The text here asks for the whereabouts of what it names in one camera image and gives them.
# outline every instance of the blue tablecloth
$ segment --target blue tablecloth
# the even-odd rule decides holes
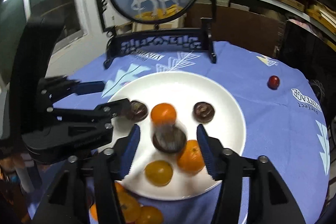
[[[228,42],[216,42],[217,64],[206,52],[182,52],[172,46],[148,46],[133,55],[116,58],[108,70],[100,56],[78,70],[71,78],[106,82],[102,93],[71,95],[55,107],[93,109],[107,102],[126,83],[141,76],[169,70],[204,75],[225,87],[238,101],[246,120],[247,138],[243,156],[267,155],[293,193],[307,224],[313,224],[322,210],[329,180],[329,142],[325,120],[318,101],[303,74],[287,65]],[[280,87],[267,87],[268,78],[277,75]],[[59,164],[42,178],[44,189]],[[38,197],[44,191],[38,191]],[[187,200],[164,202],[139,197],[145,205],[159,208],[164,223],[210,223],[220,187]],[[38,205],[31,195],[29,212]],[[240,223],[246,220],[248,180],[243,183]]]

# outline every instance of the bolt head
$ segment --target bolt head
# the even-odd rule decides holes
[[[106,149],[104,150],[104,154],[105,154],[105,155],[112,155],[113,153],[114,153],[113,148],[106,148]]]
[[[77,156],[73,155],[68,158],[69,162],[76,162],[78,160]]]
[[[233,154],[233,151],[230,148],[224,148],[223,149],[223,154],[226,156],[230,156]]]
[[[266,156],[259,156],[258,160],[262,163],[268,162],[268,158]]]
[[[105,124],[106,129],[111,129],[112,127],[113,127],[113,125],[111,123],[106,123]]]

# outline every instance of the tangerine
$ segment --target tangerine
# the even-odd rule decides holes
[[[141,215],[135,224],[162,224],[163,215],[161,211],[152,206],[142,206]]]
[[[114,182],[115,189],[117,190],[117,193],[125,191],[125,188],[119,183],[119,182]]]
[[[90,214],[95,221],[98,221],[96,203],[93,204],[90,208]]]
[[[146,165],[145,175],[150,183],[161,187],[170,182],[173,176],[173,168],[164,160],[156,160]]]
[[[177,165],[189,174],[197,174],[205,164],[196,140],[188,140],[183,152],[177,158]]]
[[[141,214],[141,207],[137,200],[126,192],[119,192],[118,199],[126,223],[135,222]]]
[[[171,123],[176,121],[176,110],[168,103],[158,104],[151,111],[151,119],[155,125]]]

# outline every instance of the red fruit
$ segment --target red fruit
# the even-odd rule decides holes
[[[267,83],[268,87],[272,90],[276,90],[278,89],[279,85],[280,85],[280,79],[279,77],[272,75],[269,79],[268,79],[268,83]]]

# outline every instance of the white plate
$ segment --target white plate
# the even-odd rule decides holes
[[[209,136],[218,138],[224,147],[241,155],[245,146],[246,126],[244,115],[234,97],[221,85],[209,78],[188,72],[159,72],[143,76],[123,86],[109,100],[128,98],[147,105],[149,115],[139,122],[141,136],[129,175],[121,182],[128,190],[141,196],[160,200],[180,200],[201,195],[220,181],[212,180],[206,168],[195,176],[179,170],[174,156],[158,152],[152,144],[150,111],[159,103],[170,103],[177,111],[177,120],[186,129],[188,140],[196,140],[196,127],[192,111],[197,102],[208,102],[215,108],[215,116],[204,125]],[[132,124],[124,118],[112,119],[112,142],[100,147],[102,151],[113,147],[116,140],[129,134]],[[154,160],[167,160],[174,169],[171,182],[164,187],[150,184],[144,175],[145,166]]]

